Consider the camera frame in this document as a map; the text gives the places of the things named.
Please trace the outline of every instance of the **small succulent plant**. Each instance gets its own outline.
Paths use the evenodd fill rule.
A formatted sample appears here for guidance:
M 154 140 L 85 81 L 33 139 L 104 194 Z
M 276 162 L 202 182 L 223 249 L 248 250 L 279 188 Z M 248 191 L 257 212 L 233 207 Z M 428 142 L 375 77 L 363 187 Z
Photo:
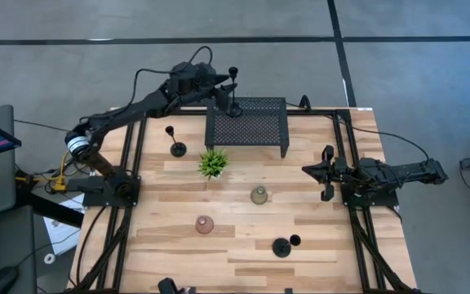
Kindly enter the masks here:
M 224 168 L 228 165 L 228 156 L 223 150 L 215 151 L 208 150 L 201 155 L 201 161 L 199 162 L 199 172 L 203 176 L 207 176 L 208 180 L 211 177 L 219 178 Z

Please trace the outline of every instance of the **wooden surface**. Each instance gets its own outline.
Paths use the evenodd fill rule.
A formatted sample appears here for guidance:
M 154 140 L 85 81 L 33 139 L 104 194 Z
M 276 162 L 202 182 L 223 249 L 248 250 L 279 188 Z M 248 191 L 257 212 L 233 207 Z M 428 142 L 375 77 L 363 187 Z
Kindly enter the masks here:
M 352 119 L 355 127 L 376 130 L 372 111 L 352 109 Z M 336 151 L 332 121 L 322 116 L 290 116 L 288 123 L 290 148 L 284 159 L 279 147 L 226 147 L 226 172 L 218 181 L 207 181 L 197 172 L 199 153 L 206 150 L 206 118 L 149 119 L 140 165 L 142 192 L 133 211 L 122 292 L 157 292 L 157 283 L 165 277 L 173 278 L 178 287 L 195 286 L 200 292 L 284 292 L 287 287 L 319 293 L 361 290 L 339 186 L 335 185 L 335 198 L 322 203 L 322 186 L 300 170 L 319 163 L 326 145 Z M 175 138 L 188 147 L 182 158 L 170 155 L 172 141 L 164 132 L 169 125 L 175 128 Z M 125 133 L 126 128 L 113 131 L 104 141 L 102 154 L 111 163 L 119 162 Z M 384 158 L 378 135 L 355 131 L 355 137 L 361 157 Z M 347 158 L 351 158 L 345 129 L 343 138 Z M 257 184 L 265 185 L 270 193 L 261 206 L 250 201 Z M 86 212 L 71 272 L 74 280 L 81 242 L 98 211 L 94 207 Z M 103 249 L 109 211 L 91 232 L 82 275 Z M 380 252 L 401 279 L 415 287 L 399 219 L 386 208 L 371 211 Z M 215 221 L 210 234 L 200 235 L 194 229 L 199 215 Z M 274 256 L 272 241 L 292 234 L 302 238 L 300 246 L 293 247 L 287 258 Z M 374 287 L 372 263 L 366 256 Z M 111 261 L 107 285 L 111 285 L 115 258 Z

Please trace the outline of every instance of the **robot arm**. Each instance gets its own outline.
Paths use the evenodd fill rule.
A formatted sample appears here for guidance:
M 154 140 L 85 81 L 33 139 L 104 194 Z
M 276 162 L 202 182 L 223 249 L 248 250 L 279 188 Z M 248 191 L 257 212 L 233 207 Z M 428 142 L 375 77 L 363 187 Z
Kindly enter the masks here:
M 327 145 L 322 152 L 321 163 L 302 167 L 303 172 L 319 184 L 326 185 L 326 190 L 321 193 L 322 201 L 330 201 L 334 196 L 331 182 L 345 183 L 357 197 L 374 202 L 378 194 L 390 194 L 408 182 L 439 185 L 447 180 L 441 164 L 432 158 L 399 166 L 390 166 L 373 158 L 361 158 L 358 167 L 351 168 L 345 158 L 335 158 L 331 162 L 333 156 L 333 146 Z
M 180 106 L 205 98 L 215 98 L 217 107 L 226 112 L 233 107 L 228 94 L 235 89 L 237 84 L 216 87 L 226 81 L 229 76 L 217 74 L 211 65 L 205 63 L 192 65 L 189 62 L 183 62 L 176 65 L 169 74 L 170 77 L 143 100 L 103 114 L 85 117 L 83 122 L 69 131 L 64 138 L 73 158 L 79 163 L 96 169 L 104 178 L 104 183 L 116 196 L 127 197 L 131 193 L 131 182 L 134 179 L 126 173 L 124 168 L 112 166 L 99 153 L 104 137 L 110 131 L 143 118 L 166 117 Z M 82 186 L 69 184 L 67 189 L 80 190 Z

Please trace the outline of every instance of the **gray floor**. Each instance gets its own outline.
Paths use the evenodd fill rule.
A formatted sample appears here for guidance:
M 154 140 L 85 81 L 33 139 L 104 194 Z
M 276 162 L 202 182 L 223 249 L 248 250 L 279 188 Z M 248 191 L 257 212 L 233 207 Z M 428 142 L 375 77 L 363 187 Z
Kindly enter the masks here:
M 337 0 L 336 6 L 343 36 L 470 35 L 468 0 Z M 0 0 L 0 39 L 260 35 L 331 36 L 326 1 Z M 71 128 L 82 115 L 126 103 L 136 69 L 168 69 L 197 47 L 1 46 L 0 104 L 14 105 L 17 118 Z M 333 43 L 211 47 L 219 71 L 240 69 L 238 95 L 297 101 L 307 94 L 314 105 L 346 105 Z M 399 193 L 419 288 L 470 293 L 470 192 L 458 170 L 458 161 L 470 156 L 470 42 L 354 43 L 345 49 L 358 106 L 373 107 L 381 131 L 422 145 L 450 177 L 441 186 L 410 184 Z M 163 79 L 142 77 L 140 97 Z M 24 169 L 59 164 L 62 132 L 16 125 L 16 136 L 24 142 L 16 151 Z M 423 158 L 404 142 L 382 140 L 391 164 Z M 470 183 L 470 171 L 466 179 Z M 60 291 L 72 257 L 69 252 L 54 265 L 39 263 L 39 285 Z

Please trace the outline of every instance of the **white paper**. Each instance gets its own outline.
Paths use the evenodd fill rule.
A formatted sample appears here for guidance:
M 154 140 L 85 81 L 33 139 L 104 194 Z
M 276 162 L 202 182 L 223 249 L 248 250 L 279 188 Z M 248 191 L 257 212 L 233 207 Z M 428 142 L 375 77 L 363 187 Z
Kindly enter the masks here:
M 81 194 L 77 197 L 72 198 L 73 201 L 66 200 L 60 203 L 60 205 L 72 208 L 81 213 L 85 213 L 82 204 L 79 204 L 82 203 L 83 198 L 84 194 Z M 52 245 L 54 254 L 61 255 L 78 245 L 79 233 L 74 232 L 79 230 L 79 228 L 60 223 L 59 221 L 52 220 L 48 217 L 43 217 L 43 220 L 45 220 L 45 225 L 47 226 L 48 236 L 50 237 L 51 243 L 58 243 L 59 241 L 62 241 L 63 239 L 67 238 L 70 234 L 73 234 L 63 242 Z

